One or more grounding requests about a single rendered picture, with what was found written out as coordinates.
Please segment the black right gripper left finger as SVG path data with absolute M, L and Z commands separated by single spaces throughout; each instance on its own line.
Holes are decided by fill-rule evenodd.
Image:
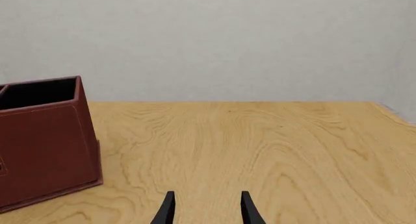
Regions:
M 152 219 L 152 224 L 173 224 L 176 209 L 175 192 L 166 193 L 164 200 Z

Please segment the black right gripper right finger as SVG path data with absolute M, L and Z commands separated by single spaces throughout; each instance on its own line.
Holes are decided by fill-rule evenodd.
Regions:
M 243 224 L 265 224 L 248 191 L 241 192 L 240 209 Z

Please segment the red-brown desk caddy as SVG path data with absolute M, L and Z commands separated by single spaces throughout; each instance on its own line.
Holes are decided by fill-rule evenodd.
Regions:
M 0 214 L 102 183 L 80 76 L 0 85 Z

